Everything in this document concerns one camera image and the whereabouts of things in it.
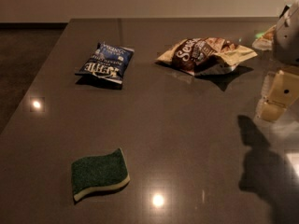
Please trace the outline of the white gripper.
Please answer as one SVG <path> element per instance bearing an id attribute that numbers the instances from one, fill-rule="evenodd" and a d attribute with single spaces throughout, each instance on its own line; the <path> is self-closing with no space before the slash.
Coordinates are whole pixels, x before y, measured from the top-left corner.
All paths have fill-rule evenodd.
<path id="1" fill-rule="evenodd" d="M 273 25 L 254 40 L 258 50 L 271 50 L 282 63 L 299 65 L 299 0 L 295 0 Z M 269 71 L 258 103 L 258 118 L 275 122 L 299 98 L 299 67 L 285 66 Z"/>

